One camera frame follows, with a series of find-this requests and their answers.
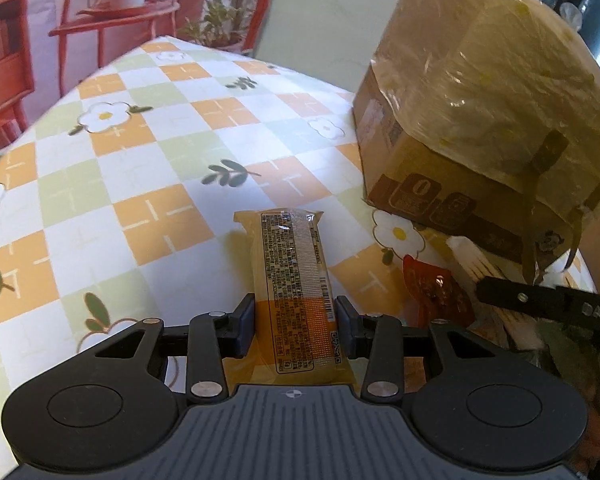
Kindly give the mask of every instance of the table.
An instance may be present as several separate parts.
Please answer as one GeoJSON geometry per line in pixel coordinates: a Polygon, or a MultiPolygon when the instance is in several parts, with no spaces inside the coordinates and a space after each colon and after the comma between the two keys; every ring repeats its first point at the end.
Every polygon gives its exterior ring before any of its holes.
{"type": "MultiPolygon", "coordinates": [[[[444,235],[363,201],[352,98],[174,38],[62,98],[0,159],[0,410],[136,320],[232,310],[253,290],[236,210],[324,211],[334,295],[413,322],[400,258],[447,266],[452,253],[444,235]]],[[[592,288],[579,257],[560,278],[592,288]]],[[[182,364],[170,363],[174,390],[182,364]]],[[[13,466],[0,430],[0,478],[13,466]]]]}

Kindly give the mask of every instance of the metal screw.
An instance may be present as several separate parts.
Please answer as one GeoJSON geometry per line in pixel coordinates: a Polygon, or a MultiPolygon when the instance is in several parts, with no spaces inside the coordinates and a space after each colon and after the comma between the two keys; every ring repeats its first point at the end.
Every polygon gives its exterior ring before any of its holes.
{"type": "Polygon", "coordinates": [[[367,386],[366,390],[376,397],[391,397],[398,393],[398,386],[389,381],[376,381],[367,386]]]}
{"type": "Polygon", "coordinates": [[[222,393],[222,386],[215,381],[200,381],[191,387],[197,397],[216,397],[222,393]]]}

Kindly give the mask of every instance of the green plant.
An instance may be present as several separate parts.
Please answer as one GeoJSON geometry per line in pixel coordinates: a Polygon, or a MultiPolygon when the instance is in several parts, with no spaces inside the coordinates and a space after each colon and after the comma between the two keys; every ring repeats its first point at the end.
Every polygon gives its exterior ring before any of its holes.
{"type": "Polygon", "coordinates": [[[200,22],[186,18],[178,32],[202,46],[223,47],[244,37],[250,11],[226,6],[222,0],[207,0],[206,13],[200,22]]]}

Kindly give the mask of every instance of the plastic wrap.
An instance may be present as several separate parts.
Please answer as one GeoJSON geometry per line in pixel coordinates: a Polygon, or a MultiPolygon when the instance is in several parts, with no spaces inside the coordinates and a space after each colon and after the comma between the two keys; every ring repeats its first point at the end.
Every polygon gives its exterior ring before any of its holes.
{"type": "Polygon", "coordinates": [[[355,382],[340,352],[318,234],[321,215],[299,209],[235,213],[251,241],[256,335],[243,361],[225,360],[231,386],[355,382]]]}
{"type": "Polygon", "coordinates": [[[408,136],[519,193],[559,132],[537,199],[572,226],[600,215],[600,68],[539,0],[399,0],[372,71],[408,136]]]}

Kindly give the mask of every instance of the barcode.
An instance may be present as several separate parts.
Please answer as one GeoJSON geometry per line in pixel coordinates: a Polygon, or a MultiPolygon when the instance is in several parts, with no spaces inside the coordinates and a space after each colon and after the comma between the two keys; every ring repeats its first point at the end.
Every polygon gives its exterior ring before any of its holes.
{"type": "Polygon", "coordinates": [[[324,311],[327,314],[327,321],[336,321],[336,316],[333,313],[333,303],[329,295],[329,287],[327,280],[320,278],[320,288],[322,289],[322,302],[324,303],[324,311]]]}

